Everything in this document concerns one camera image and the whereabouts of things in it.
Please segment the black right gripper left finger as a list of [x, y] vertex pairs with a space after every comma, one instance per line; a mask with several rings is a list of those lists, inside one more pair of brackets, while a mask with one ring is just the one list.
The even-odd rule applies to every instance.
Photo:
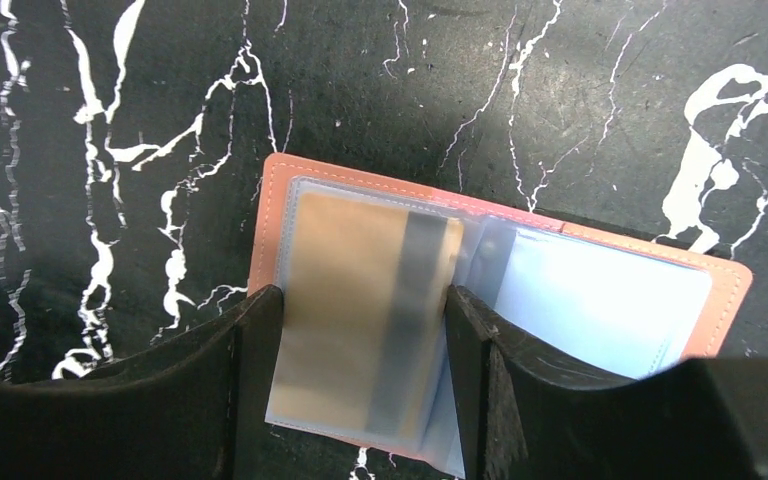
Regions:
[[268, 285], [79, 379], [0, 382], [0, 479], [247, 479], [283, 323]]

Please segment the pink leather card holder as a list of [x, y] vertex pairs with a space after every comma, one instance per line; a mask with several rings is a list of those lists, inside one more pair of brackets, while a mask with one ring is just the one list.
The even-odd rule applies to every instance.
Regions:
[[295, 209], [307, 192], [457, 218], [465, 231], [446, 288], [441, 373], [412, 445], [361, 443], [457, 477], [465, 467], [444, 339], [447, 289], [463, 286], [504, 319], [608, 372], [641, 379], [689, 356], [717, 354], [752, 283], [744, 265], [404, 180], [284, 153], [264, 164], [249, 285], [282, 290]]

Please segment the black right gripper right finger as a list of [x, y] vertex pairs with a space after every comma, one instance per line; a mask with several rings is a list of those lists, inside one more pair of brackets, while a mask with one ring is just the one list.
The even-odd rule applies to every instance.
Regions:
[[610, 373], [452, 286], [445, 330], [469, 479], [768, 479], [768, 358]]

